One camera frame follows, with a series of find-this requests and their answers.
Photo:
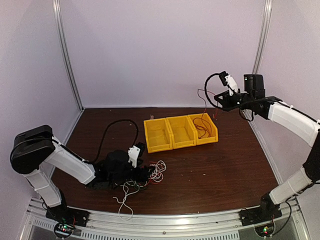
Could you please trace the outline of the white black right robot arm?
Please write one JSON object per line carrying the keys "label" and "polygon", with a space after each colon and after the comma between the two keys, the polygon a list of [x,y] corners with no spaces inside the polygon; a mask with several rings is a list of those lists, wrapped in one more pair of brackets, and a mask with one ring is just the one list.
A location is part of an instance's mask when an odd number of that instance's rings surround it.
{"label": "white black right robot arm", "polygon": [[227,72],[218,73],[228,89],[214,99],[222,110],[250,110],[266,120],[276,123],[304,140],[311,150],[302,167],[285,182],[261,197],[260,206],[247,214],[252,220],[266,221],[277,215],[281,203],[312,187],[320,180],[320,122],[307,116],[275,96],[266,96],[261,74],[244,75],[244,92],[238,89],[233,77]]}

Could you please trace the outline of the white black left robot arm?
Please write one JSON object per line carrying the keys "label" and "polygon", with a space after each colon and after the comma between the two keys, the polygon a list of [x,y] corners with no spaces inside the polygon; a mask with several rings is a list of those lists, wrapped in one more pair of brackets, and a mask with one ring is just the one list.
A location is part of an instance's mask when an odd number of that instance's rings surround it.
{"label": "white black left robot arm", "polygon": [[15,136],[10,153],[11,167],[23,175],[42,197],[53,218],[67,222],[72,211],[65,196],[42,169],[44,163],[52,165],[92,189],[114,188],[128,181],[145,184],[153,166],[143,166],[141,160],[145,145],[141,142],[128,151],[114,150],[98,163],[80,157],[53,134],[49,125],[42,125]]}

